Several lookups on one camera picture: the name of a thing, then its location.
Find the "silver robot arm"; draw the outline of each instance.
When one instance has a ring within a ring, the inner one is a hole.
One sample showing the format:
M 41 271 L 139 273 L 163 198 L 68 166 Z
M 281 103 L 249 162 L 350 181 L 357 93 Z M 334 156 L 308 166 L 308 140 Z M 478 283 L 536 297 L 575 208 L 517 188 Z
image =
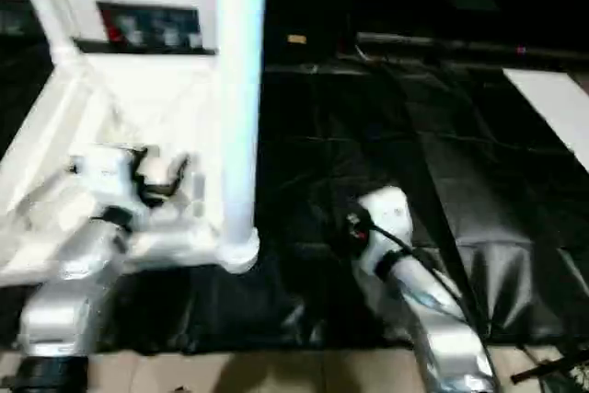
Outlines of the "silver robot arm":
M 129 240 L 150 211 L 136 182 L 143 157 L 96 146 L 76 160 L 75 173 L 98 210 L 59 247 L 49 277 L 25 305 L 18 335 L 24 359 L 4 387 L 23 393 L 87 390 L 88 356 L 110 315 Z
M 354 235 L 367 238 L 357 265 L 362 273 L 380 279 L 388 293 L 401 292 L 412 314 L 412 338 L 428 391 L 498 391 L 489 355 L 468 324 L 457 302 L 459 296 L 449 293 L 457 293 L 455 285 L 441 273 L 435 277 L 432 272 L 437 271 L 428 270 L 392 239 L 410 248 L 412 222 L 405 194 L 398 188 L 384 188 L 362 198 L 360 204 L 370 219 L 362 221 L 358 214 L 349 217 L 356 224 L 354 229 L 359 229 Z

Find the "tile floor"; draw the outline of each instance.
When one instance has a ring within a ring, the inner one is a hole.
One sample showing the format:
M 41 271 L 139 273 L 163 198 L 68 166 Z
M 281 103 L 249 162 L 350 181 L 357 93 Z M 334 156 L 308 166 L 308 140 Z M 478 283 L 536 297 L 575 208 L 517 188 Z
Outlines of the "tile floor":
M 534 349 L 539 359 L 559 356 Z M 504 393 L 539 393 L 537 381 L 511 385 L 509 375 L 532 366 L 520 351 L 493 348 Z M 93 385 L 98 393 L 391 393 L 423 392 L 413 353 L 364 352 L 219 353 L 202 356 L 163 354 L 143 357 L 115 353 L 96 357 Z M 0 356 L 0 376 L 14 373 L 18 356 Z

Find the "wire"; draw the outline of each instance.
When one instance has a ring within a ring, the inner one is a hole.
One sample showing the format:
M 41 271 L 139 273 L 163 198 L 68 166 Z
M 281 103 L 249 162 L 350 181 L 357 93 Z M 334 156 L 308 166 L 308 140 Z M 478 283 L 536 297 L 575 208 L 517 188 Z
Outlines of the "wire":
M 465 318 L 467 318 L 467 320 L 464 320 L 463 318 L 458 318 L 456 317 L 456 315 L 452 315 L 449 312 L 441 312 L 441 313 L 445 313 L 447 315 L 450 315 L 452 317 L 455 317 L 456 319 L 459 319 L 461 322 L 467 322 L 471 325 L 474 325 L 474 322 L 472 320 L 469 320 L 468 318 L 468 311 L 465 309 L 462 299 L 460 298 L 460 296 L 454 291 L 454 289 L 452 289 L 448 283 L 446 281 L 444 281 L 444 278 L 442 278 L 442 276 L 437 272 L 436 269 L 434 269 L 431 265 L 429 265 L 427 262 L 425 262 L 425 260 L 423 260 L 419 255 L 417 255 L 415 253 L 415 250 L 410 247 L 407 243 L 405 243 L 403 240 L 401 240 L 399 237 L 394 236 L 393 234 L 391 234 L 390 232 L 387 232 L 385 229 L 383 229 L 382 227 L 379 227 L 378 225 L 375 225 L 374 223 L 372 223 L 369 226 L 370 230 L 374 230 L 375 232 L 378 232 L 380 235 L 382 235 L 383 237 L 386 237 L 388 239 L 390 239 L 391 241 L 393 241 L 394 243 L 396 243 L 398 246 L 400 246 L 404 252 L 406 252 L 408 255 L 412 256 L 416 261 L 418 261 L 420 263 L 420 265 L 428 272 L 432 275 L 432 277 L 439 283 L 442 285 L 442 287 L 444 288 L 444 290 L 446 290 L 448 292 L 448 294 L 452 297 L 452 299 L 456 302 L 456 304 L 460 307 L 460 309 L 462 310 L 463 314 L 465 315 Z
M 358 55 L 360 55 L 360 58 L 362 58 L 362 60 L 368 63 L 372 62 L 370 58 L 360 49 L 360 47 L 357 44 L 354 45 L 354 47 L 356 49 L 356 52 L 358 52 Z

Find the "white pole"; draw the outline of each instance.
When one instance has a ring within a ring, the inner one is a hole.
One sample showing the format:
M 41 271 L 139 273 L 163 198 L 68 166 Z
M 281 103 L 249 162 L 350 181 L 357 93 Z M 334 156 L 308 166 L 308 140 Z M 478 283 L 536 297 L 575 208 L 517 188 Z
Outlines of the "white pole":
M 216 0 L 218 79 L 223 113 L 224 241 L 254 247 L 256 154 L 264 0 Z
M 57 65 L 76 60 L 79 51 L 65 30 L 53 0 L 31 0 L 31 2 L 49 41 L 53 63 Z

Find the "black plastic sheet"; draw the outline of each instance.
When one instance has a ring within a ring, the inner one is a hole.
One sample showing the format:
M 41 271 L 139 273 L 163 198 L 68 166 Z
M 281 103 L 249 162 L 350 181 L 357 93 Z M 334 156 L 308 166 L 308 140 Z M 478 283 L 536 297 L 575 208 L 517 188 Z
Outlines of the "black plastic sheet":
M 44 42 L 0 36 L 0 159 L 51 71 Z
M 500 71 L 277 71 L 260 111 L 259 262 L 125 277 L 101 350 L 410 345 L 402 309 L 374 315 L 331 242 L 347 202 L 387 184 L 488 341 L 589 338 L 589 178 Z M 32 290 L 0 291 L 5 347 Z

